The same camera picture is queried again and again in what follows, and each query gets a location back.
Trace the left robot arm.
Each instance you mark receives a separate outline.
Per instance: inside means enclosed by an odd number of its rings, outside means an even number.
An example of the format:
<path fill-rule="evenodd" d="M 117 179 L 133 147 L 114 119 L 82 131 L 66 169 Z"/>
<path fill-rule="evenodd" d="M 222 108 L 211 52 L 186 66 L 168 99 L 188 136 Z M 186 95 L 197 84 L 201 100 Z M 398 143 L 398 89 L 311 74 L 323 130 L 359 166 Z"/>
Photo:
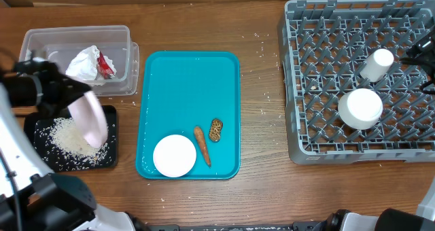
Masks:
<path fill-rule="evenodd" d="M 108 128 L 101 104 L 87 84 L 63 75 L 42 58 L 1 73 L 1 229 L 136 230 L 130 215 L 96 202 L 78 177 L 55 173 L 35 151 L 12 111 L 36 107 L 51 118 L 68 109 L 81 136 L 102 146 Z"/>

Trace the brown patterned food piece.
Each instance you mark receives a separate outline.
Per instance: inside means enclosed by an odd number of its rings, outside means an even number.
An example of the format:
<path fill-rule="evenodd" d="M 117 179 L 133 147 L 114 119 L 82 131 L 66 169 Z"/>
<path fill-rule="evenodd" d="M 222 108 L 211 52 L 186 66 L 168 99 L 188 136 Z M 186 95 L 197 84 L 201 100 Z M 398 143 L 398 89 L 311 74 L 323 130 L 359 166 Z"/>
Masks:
<path fill-rule="evenodd" d="M 221 139 L 222 129 L 223 122 L 217 118 L 213 119 L 209 130 L 209 139 L 213 142 L 218 142 Z"/>

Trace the red sauce packet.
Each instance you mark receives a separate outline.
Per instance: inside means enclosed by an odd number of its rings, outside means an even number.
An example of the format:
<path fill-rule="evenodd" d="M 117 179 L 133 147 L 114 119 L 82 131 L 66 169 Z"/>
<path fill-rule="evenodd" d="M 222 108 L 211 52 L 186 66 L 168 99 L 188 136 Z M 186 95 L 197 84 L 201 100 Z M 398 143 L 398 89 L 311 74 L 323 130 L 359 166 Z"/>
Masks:
<path fill-rule="evenodd" d="M 106 61 L 102 52 L 99 52 L 99 57 L 97 58 L 97 70 L 104 79 L 113 79 L 115 77 L 115 71 Z"/>

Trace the white paper napkin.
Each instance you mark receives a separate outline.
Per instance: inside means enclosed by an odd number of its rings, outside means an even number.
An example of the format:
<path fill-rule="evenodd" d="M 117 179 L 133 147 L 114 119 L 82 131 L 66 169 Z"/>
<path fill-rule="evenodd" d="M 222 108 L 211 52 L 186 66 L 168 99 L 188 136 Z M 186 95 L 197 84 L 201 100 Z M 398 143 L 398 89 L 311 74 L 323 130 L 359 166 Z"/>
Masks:
<path fill-rule="evenodd" d="M 99 57 L 100 49 L 96 46 L 90 46 L 82 50 L 69 64 L 66 75 L 79 82 L 84 82 L 90 86 L 102 86 L 107 83 L 108 80 L 104 79 L 103 76 L 97 70 L 97 58 Z M 114 67 L 113 60 L 105 56 L 106 61 L 111 65 L 115 71 L 116 78 L 116 68 Z"/>

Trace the pale green bowl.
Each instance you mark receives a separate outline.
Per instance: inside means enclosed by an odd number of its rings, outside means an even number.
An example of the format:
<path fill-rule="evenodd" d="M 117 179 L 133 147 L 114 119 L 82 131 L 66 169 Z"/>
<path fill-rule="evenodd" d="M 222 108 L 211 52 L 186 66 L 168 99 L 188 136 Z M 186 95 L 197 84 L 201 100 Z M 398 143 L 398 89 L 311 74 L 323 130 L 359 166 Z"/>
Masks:
<path fill-rule="evenodd" d="M 373 127 L 381 117 L 383 102 L 372 90 L 358 88 L 344 94 L 338 102 L 340 119 L 348 126 L 358 130 Z"/>

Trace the large white dinner plate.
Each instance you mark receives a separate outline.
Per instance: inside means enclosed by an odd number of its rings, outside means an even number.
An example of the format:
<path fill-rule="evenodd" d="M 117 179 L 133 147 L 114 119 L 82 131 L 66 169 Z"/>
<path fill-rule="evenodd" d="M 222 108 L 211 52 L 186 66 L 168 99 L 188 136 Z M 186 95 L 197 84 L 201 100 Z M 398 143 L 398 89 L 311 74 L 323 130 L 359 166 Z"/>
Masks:
<path fill-rule="evenodd" d="M 101 147 L 108 138 L 108 128 L 103 108 L 95 93 L 85 92 L 67 108 L 86 142 L 93 148 Z"/>

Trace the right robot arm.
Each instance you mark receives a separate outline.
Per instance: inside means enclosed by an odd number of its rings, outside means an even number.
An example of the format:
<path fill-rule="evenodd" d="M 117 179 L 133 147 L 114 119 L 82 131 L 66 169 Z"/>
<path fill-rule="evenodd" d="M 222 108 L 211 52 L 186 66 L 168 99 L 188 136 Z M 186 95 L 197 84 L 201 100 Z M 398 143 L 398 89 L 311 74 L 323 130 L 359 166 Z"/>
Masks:
<path fill-rule="evenodd" d="M 420 66 L 429 80 L 419 89 L 424 94 L 433 95 L 427 87 L 434 84 L 434 31 L 431 30 L 406 52 L 400 62 L 405 65 Z M 365 231 L 434 231 L 434 184 L 417 207 L 416 214 L 405 213 L 396 209 L 386 209 L 380 216 L 360 215 L 345 209 L 331 214 L 327 220 L 318 223 L 314 231 L 326 230 L 365 230 Z"/>

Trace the white cup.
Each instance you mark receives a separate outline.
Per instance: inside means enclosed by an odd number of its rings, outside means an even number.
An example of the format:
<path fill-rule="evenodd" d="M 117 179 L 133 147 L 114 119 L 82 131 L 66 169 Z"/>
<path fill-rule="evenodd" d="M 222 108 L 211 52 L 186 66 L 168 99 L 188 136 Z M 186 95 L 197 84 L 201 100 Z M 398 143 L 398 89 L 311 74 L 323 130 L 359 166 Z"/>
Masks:
<path fill-rule="evenodd" d="M 393 62 L 394 55 L 389 50 L 378 49 L 365 60 L 366 65 L 360 75 L 370 82 L 377 82 L 387 73 Z"/>

